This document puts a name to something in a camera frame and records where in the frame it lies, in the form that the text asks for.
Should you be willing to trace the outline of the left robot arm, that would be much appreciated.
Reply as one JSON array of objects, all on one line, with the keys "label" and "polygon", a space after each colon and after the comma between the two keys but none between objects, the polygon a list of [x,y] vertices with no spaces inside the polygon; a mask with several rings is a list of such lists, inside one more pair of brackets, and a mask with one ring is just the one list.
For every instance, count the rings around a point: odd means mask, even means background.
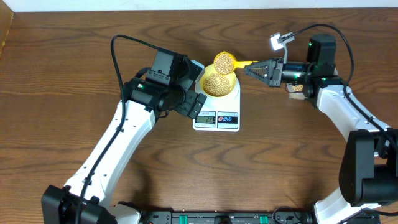
[{"label": "left robot arm", "polygon": [[49,185],[41,204],[45,223],[139,223],[141,213],[125,203],[111,205],[117,182],[157,120],[176,111],[195,119],[206,97],[192,85],[201,63],[159,48],[154,63],[122,85],[113,120],[93,152],[63,188]]}]

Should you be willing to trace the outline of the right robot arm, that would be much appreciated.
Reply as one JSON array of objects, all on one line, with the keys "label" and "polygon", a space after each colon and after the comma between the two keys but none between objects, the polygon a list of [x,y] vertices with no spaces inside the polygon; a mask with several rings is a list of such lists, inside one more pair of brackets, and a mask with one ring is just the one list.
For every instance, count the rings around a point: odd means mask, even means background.
[{"label": "right robot arm", "polygon": [[397,130],[375,118],[335,68],[335,37],[313,35],[305,63],[287,57],[253,62],[246,75],[270,87],[302,85],[306,100],[326,114],[346,140],[339,187],[313,207],[315,223],[349,223],[382,215],[397,201]]}]

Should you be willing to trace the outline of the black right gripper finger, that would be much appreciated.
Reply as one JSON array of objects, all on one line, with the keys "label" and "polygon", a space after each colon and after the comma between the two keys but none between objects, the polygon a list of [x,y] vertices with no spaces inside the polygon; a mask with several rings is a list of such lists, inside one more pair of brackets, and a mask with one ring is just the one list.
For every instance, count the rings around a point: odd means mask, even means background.
[{"label": "black right gripper finger", "polygon": [[269,84],[269,77],[268,77],[268,68],[267,67],[245,67],[244,72],[247,76],[256,78],[265,84]]},{"label": "black right gripper finger", "polygon": [[250,68],[274,68],[275,67],[275,60],[269,59],[269,60],[263,60],[260,62],[254,62],[250,64]]}]

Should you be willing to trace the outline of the yellow plastic measuring scoop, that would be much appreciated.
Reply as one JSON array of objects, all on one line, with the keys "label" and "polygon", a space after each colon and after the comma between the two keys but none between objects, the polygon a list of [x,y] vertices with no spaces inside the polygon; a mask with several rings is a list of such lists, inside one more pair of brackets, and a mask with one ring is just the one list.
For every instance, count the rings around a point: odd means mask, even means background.
[{"label": "yellow plastic measuring scoop", "polygon": [[234,55],[225,51],[217,54],[213,61],[215,70],[221,75],[229,75],[237,68],[244,68],[253,63],[255,61],[237,61]]}]

